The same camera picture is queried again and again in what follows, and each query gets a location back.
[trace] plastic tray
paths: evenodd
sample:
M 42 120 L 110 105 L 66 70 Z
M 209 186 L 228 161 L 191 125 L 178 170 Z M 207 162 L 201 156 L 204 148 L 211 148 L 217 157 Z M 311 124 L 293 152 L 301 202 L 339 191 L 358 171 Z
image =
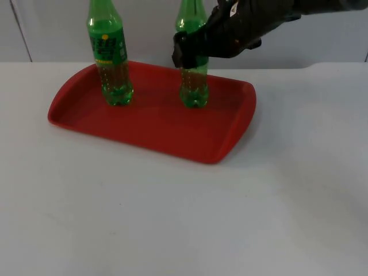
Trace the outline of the plastic tray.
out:
M 247 82 L 208 76 L 203 109 L 179 98 L 178 70 L 129 63 L 135 89 L 129 106 L 109 106 L 95 65 L 70 78 L 54 98 L 49 121 L 62 128 L 120 141 L 201 163 L 217 163 L 248 128 L 256 106 Z

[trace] table surface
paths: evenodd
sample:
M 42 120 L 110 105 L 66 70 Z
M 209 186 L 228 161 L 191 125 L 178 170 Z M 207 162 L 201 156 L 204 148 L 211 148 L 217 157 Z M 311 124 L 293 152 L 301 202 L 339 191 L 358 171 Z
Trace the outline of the table surface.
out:
M 0 275 L 367 275 L 368 64 L 211 71 L 258 96 L 215 166 L 50 125 L 87 65 L 0 64 Z

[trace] plastic bottle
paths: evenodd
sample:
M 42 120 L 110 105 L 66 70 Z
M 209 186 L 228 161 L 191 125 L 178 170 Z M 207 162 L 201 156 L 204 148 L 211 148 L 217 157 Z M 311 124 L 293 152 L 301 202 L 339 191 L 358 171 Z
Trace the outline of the plastic bottle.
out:
M 177 32 L 194 32 L 206 22 L 207 16 L 202 0 L 182 0 L 175 26 Z M 180 98 L 189 108 L 204 107 L 209 96 L 207 85 L 208 57 L 200 56 L 197 59 L 205 59 L 205 65 L 190 70 L 181 69 Z
M 90 0 L 87 28 L 106 101 L 127 105 L 133 97 L 133 86 L 122 20 L 111 0 Z

